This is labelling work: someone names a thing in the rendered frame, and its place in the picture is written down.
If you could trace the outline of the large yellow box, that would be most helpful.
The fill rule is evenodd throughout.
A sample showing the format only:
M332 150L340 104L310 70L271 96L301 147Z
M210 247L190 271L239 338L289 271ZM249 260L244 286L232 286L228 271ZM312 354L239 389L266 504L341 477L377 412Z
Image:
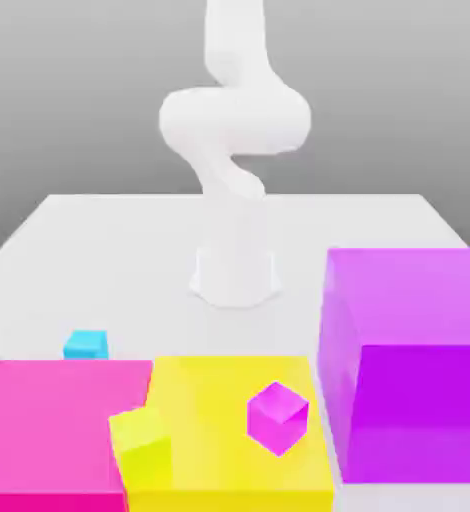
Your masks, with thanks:
M279 382L309 402L306 434L276 456L247 433L247 403ZM171 437L172 477L130 512L332 512L334 484L305 356L160 356L147 405Z

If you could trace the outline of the small cyan cube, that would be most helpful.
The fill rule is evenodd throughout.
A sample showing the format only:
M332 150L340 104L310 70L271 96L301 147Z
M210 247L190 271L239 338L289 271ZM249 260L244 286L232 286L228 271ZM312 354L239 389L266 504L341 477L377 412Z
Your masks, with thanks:
M102 330L75 330L63 348L65 359L108 359L107 332Z

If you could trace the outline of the small magenta cube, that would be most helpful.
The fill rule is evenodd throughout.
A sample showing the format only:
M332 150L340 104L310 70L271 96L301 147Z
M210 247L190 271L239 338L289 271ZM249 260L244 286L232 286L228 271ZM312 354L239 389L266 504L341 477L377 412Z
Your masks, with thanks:
M282 456L307 432L309 401L274 381L247 403L247 434Z

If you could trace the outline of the small yellow cube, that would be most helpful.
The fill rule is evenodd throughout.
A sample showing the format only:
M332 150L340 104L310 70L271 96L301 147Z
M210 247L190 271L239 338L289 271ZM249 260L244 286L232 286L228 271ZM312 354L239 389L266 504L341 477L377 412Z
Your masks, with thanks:
M114 457L129 494L166 487L172 476L171 437L153 406L109 417Z

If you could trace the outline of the large purple box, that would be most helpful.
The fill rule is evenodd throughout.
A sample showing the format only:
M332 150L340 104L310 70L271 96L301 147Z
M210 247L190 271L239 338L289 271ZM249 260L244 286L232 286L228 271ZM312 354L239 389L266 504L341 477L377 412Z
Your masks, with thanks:
M317 368L344 482L470 483L470 248L332 248Z

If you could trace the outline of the large pink box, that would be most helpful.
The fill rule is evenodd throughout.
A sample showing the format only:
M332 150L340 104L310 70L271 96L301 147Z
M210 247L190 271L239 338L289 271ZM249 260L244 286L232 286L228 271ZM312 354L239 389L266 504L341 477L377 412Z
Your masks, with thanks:
M0 360L0 512L128 512L109 419L149 360Z

